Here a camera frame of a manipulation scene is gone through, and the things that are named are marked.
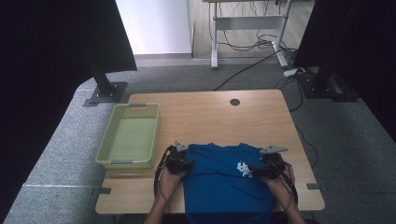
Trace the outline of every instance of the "white print on shirt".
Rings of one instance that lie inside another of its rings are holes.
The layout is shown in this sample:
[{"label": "white print on shirt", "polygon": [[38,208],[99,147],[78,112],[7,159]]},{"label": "white print on shirt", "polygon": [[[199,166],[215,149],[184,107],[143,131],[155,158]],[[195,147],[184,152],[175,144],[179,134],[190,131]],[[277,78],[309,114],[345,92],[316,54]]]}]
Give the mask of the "white print on shirt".
[{"label": "white print on shirt", "polygon": [[242,177],[247,175],[248,177],[253,177],[251,171],[248,169],[248,166],[244,162],[238,162],[238,166],[236,167],[240,172],[242,172]]}]

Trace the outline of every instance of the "plastic basket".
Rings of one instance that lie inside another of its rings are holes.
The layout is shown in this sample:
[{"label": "plastic basket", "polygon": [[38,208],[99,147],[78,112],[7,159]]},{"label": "plastic basket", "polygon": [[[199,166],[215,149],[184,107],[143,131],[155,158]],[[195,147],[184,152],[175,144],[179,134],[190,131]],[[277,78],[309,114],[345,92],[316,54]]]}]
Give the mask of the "plastic basket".
[{"label": "plastic basket", "polygon": [[116,105],[95,161],[107,169],[149,169],[157,145],[160,105]]}]

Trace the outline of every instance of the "gray carpet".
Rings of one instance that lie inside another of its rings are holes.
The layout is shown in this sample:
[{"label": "gray carpet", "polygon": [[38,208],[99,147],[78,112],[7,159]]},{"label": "gray carpet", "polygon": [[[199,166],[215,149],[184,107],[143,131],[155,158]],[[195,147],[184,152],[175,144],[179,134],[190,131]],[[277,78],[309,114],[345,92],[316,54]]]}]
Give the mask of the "gray carpet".
[{"label": "gray carpet", "polygon": [[[213,91],[245,67],[139,67],[137,72],[108,77],[110,81],[128,83],[121,97],[121,103],[126,103],[131,94],[141,92]],[[232,78],[219,91],[272,89],[282,77],[283,70],[276,62],[258,64]],[[82,107],[95,86],[91,79],[77,89],[5,223],[113,222],[112,216],[94,211],[94,190],[101,186],[105,175],[94,157],[115,104]],[[301,95],[295,81],[282,91],[290,109],[299,105]],[[330,99],[304,98],[302,106],[291,115],[302,131],[304,149],[311,165],[315,164],[313,171],[326,203],[323,211],[314,213],[317,221],[396,221],[396,145],[366,104],[361,99],[357,103],[334,103]]]}]

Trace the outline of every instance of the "hole in table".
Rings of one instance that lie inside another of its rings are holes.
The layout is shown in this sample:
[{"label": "hole in table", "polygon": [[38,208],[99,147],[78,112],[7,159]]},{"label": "hole in table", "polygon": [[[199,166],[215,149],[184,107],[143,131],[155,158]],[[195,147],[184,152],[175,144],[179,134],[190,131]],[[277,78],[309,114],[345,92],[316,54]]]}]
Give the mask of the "hole in table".
[{"label": "hole in table", "polygon": [[230,101],[230,104],[231,104],[231,105],[234,105],[234,106],[237,106],[237,105],[240,105],[241,102],[240,102],[238,99],[232,99],[232,100]]}]

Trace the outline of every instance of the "black panel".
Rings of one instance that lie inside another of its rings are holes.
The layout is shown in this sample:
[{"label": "black panel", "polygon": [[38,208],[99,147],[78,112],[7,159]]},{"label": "black panel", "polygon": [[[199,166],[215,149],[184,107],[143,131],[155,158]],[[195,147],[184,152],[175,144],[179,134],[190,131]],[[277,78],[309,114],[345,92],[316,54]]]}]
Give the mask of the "black panel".
[{"label": "black panel", "polygon": [[114,0],[0,1],[1,216],[62,119],[76,88],[100,73],[135,70]]}]

